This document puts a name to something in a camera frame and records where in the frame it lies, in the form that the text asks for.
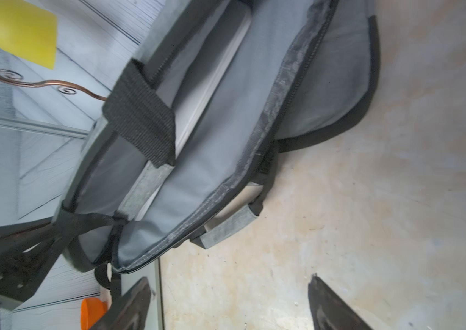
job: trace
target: gray fabric lining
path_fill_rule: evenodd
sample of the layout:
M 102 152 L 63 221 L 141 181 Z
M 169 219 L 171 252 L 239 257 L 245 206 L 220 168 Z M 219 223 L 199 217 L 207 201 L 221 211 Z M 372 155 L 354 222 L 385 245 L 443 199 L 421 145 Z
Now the gray fabric lining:
M 192 115 L 195 116 L 194 114 L 197 113 L 197 119 L 200 117 L 200 114 L 204 110 L 220 79 L 217 79 L 213 88 L 208 90 L 208 95 L 202 95 L 201 87 L 202 85 L 209 87 L 209 82 L 205 79 L 211 75 L 211 72 L 216 73 L 221 67 L 224 67 L 223 70 L 225 70 L 227 64 L 229 64 L 230 60 L 226 62 L 225 66 L 223 65 L 223 54 L 226 50 L 229 50 L 231 41 L 235 39 L 234 37 L 239 27 L 245 20 L 247 10 L 249 9 L 244 4 L 238 3 L 237 1 L 231 2 L 224 11 L 223 16 L 215 25 L 215 28 L 209 33 L 206 41 L 203 43 L 203 48 L 187 70 L 184 82 L 178 90 L 172 105 L 172 111 L 176 116 L 177 154 L 179 154 L 181 149 L 180 139 L 184 137 L 186 130 L 189 130 L 188 125 L 190 120 L 187 105 L 185 105 L 185 108 L 180 108 L 180 104 L 183 104 L 187 99 L 194 100 L 195 95 L 200 97 L 199 100 L 207 98 L 205 103 L 202 102 L 198 107 L 192 108 Z M 147 163 L 140 177 L 125 196 L 118 211 L 126 215 L 129 220 L 135 220 L 141 212 L 144 201 L 147 201 L 149 198 L 154 198 L 151 197 L 152 194 L 156 192 L 157 188 L 165 181 L 172 168 L 173 167 L 167 165 L 155 168 L 152 164 Z
M 241 182 L 326 22 L 328 4 L 254 1 L 249 31 L 177 167 L 144 219 L 124 227 L 119 271 L 140 267 L 165 249 Z
M 248 205 L 243 206 L 226 221 L 220 223 L 218 226 L 200 235 L 200 242 L 205 249 L 220 243 L 231 235 L 237 233 L 239 230 L 249 225 L 257 218 L 253 214 Z
M 198 30 L 197 33 L 194 34 L 190 41 L 186 43 L 185 47 L 172 61 L 170 66 L 165 69 L 161 78 L 161 82 L 159 83 L 158 88 L 156 89 L 156 93 L 168 107 L 172 106 L 174 97 L 176 96 L 176 93 L 178 92 L 178 89 L 182 84 L 187 69 L 189 69 L 189 66 L 197 57 L 198 52 L 200 51 L 204 41 L 206 40 L 206 37 L 211 32 L 215 24 L 218 22 L 218 19 L 222 16 L 228 4 L 229 0 L 223 0 L 217 6 L 213 14 L 210 15 L 210 17 L 202 25 L 200 30 Z M 144 62 L 144 58 L 137 59 L 142 63 L 146 63 Z
M 75 213 L 114 215 L 114 211 L 145 165 L 145 157 L 122 137 L 109 142 L 106 152 L 95 163 L 82 183 L 76 199 Z M 112 226 L 105 226 L 79 236 L 89 260 L 101 253 Z
M 335 123 L 365 94 L 370 75 L 368 2 L 340 1 L 276 139 L 303 135 Z

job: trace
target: gray backpack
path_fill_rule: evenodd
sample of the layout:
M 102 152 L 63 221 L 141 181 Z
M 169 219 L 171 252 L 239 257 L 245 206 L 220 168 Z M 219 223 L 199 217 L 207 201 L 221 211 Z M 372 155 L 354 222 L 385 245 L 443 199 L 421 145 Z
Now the gray backpack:
M 53 218 L 103 215 L 65 257 L 135 271 L 254 221 L 279 153 L 365 115 L 379 75 L 373 0 L 172 0 L 123 70 Z

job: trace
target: backpack compartment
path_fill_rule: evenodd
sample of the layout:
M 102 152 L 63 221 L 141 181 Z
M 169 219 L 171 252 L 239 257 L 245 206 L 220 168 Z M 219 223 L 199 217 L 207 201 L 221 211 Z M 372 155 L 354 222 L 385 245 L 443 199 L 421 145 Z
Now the backpack compartment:
M 315 145 L 355 126 L 368 110 L 379 72 L 380 45 L 373 2 L 340 2 L 275 135 L 276 150 L 268 152 L 258 173 L 242 191 L 259 188 L 260 194 L 243 201 L 237 201 L 241 195 L 237 196 L 224 208 L 228 214 L 223 216 L 221 211 L 191 242 L 210 248 L 255 220 L 273 186 L 276 154 Z
M 253 1 L 250 28 L 177 165 L 143 219 L 125 225 L 113 267 L 145 266 L 226 206 L 250 180 L 335 1 Z
M 209 16 L 202 22 L 196 22 L 195 31 L 182 43 L 182 47 L 174 50 L 176 56 L 168 65 L 157 63 L 140 68 L 143 76 L 157 85 L 157 95 L 173 109 L 174 113 L 183 110 L 184 102 L 188 103 L 188 100 L 189 105 L 196 103 L 200 108 L 205 106 L 207 102 L 205 98 L 209 99 L 210 91 L 216 88 L 217 79 L 219 80 L 223 75 L 225 67 L 233 57 L 243 33 L 247 30 L 246 19 L 249 19 L 249 8 L 236 1 L 235 3 L 226 0 L 168 2 L 153 24 L 150 35 L 135 54 L 139 59 L 135 62 L 158 62 L 154 58 L 157 57 L 157 53 L 162 53 L 164 40 L 176 39 L 171 36 L 172 30 L 179 29 L 177 24 L 180 17 L 183 17 L 183 11 L 187 12 L 187 7 L 192 3 L 212 3 L 213 5 L 209 6 Z M 203 9 L 201 6 L 196 6 L 193 10 Z M 244 26 L 244 31 L 238 31 L 238 26 L 235 24 Z M 150 69 L 155 66 L 162 69 Z M 187 85 L 199 86 L 200 89 L 193 93 L 184 92 Z M 148 168 L 152 168 L 153 171 L 146 171 Z M 151 162 L 148 162 L 133 144 L 115 133 L 109 122 L 101 116 L 85 142 L 82 160 L 66 193 L 63 194 L 62 208 L 78 214 L 116 214 L 129 218 L 121 211 L 121 205 L 125 199 L 128 199 L 130 191 L 136 186 L 137 179 L 144 173 L 157 177 L 161 172 L 166 176 L 171 169 L 168 164 L 159 168 L 151 166 Z M 145 201 L 146 199 L 143 198 L 140 202 L 143 204 Z M 63 211 L 58 209 L 54 221 L 58 221 L 62 216 L 61 213 Z M 112 236 L 117 233 L 118 229 L 112 226 L 92 230 L 72 241 L 63 254 L 78 270 L 88 271 L 107 258 L 110 259 Z

